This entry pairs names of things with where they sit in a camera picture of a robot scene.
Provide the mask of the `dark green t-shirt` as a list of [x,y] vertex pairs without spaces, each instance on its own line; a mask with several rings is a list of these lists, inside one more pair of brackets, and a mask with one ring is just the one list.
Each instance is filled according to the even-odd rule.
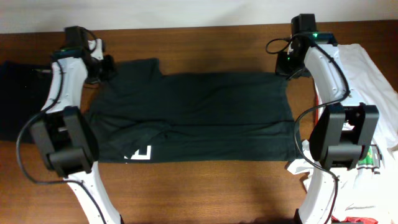
[[101,162],[292,161],[287,81],[267,72],[164,75],[156,58],[118,65],[85,118]]

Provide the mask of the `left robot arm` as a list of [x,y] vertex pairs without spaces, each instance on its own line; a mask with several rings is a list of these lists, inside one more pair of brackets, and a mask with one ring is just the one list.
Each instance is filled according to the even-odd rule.
[[29,125],[45,167],[67,184],[90,223],[122,223],[102,183],[98,142],[81,111],[89,62],[102,68],[107,60],[101,39],[67,47],[54,54],[49,95],[38,118]]

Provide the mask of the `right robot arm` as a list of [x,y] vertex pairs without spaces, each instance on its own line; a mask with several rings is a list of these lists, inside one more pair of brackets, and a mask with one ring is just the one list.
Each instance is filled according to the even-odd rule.
[[293,137],[297,137],[305,115],[323,110],[308,140],[310,156],[303,156],[314,170],[305,200],[295,211],[294,222],[330,223],[340,182],[333,171],[352,170],[366,157],[379,110],[366,104],[350,87],[332,33],[300,32],[286,41],[290,50],[287,62],[311,74],[322,101],[298,116]]

